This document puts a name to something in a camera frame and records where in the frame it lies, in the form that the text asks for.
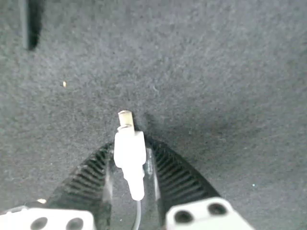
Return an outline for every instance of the gray cable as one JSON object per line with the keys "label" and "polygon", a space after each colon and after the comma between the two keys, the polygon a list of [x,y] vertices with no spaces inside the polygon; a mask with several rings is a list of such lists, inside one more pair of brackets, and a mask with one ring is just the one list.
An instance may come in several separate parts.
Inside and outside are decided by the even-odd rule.
{"label": "gray cable", "polygon": [[20,8],[20,21],[21,21],[23,47],[25,49],[29,49],[30,33],[31,33],[29,0],[19,0],[19,8]]}
{"label": "gray cable", "polygon": [[139,230],[141,224],[141,217],[142,217],[142,206],[141,201],[136,202],[136,216],[135,221],[132,227],[132,230]]}

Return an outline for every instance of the black cable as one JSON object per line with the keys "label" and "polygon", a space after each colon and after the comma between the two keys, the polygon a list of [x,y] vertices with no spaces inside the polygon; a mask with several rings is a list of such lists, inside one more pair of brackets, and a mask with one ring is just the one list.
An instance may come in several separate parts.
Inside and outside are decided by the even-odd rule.
{"label": "black cable", "polygon": [[136,202],[136,215],[135,215],[135,221],[132,226],[132,230],[139,230],[140,224],[141,224],[141,217],[142,217],[142,206],[141,201]]}

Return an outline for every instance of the screw hole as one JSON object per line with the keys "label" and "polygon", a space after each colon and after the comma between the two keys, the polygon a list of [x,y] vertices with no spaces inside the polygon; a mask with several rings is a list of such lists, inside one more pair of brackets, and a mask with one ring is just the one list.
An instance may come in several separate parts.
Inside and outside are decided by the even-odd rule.
{"label": "screw hole", "polygon": [[46,217],[41,217],[33,221],[31,224],[31,230],[41,230],[47,225],[48,219]]}
{"label": "screw hole", "polygon": [[208,210],[212,215],[224,215],[227,212],[223,205],[217,203],[209,205]]}
{"label": "screw hole", "polygon": [[66,225],[66,230],[81,230],[82,228],[83,220],[81,218],[71,219]]}
{"label": "screw hole", "polygon": [[177,223],[190,223],[193,221],[193,216],[187,211],[179,211],[175,214],[175,221]]}

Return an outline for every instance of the metal pin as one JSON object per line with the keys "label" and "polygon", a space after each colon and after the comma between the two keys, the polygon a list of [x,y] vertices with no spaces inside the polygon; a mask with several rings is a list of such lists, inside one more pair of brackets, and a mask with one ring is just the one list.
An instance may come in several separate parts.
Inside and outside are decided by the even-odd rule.
{"label": "metal pin", "polygon": [[128,131],[134,134],[134,123],[132,112],[129,110],[123,110],[118,113],[120,127],[117,128],[118,131]]}

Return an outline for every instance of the gray carpet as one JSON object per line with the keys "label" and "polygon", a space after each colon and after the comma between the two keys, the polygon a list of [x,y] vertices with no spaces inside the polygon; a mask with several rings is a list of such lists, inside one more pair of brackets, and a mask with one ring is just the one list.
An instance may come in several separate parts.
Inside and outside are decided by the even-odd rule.
{"label": "gray carpet", "polygon": [[[48,197],[130,109],[259,230],[307,229],[307,1],[0,1],[0,209]],[[115,184],[114,229],[133,222]]]}

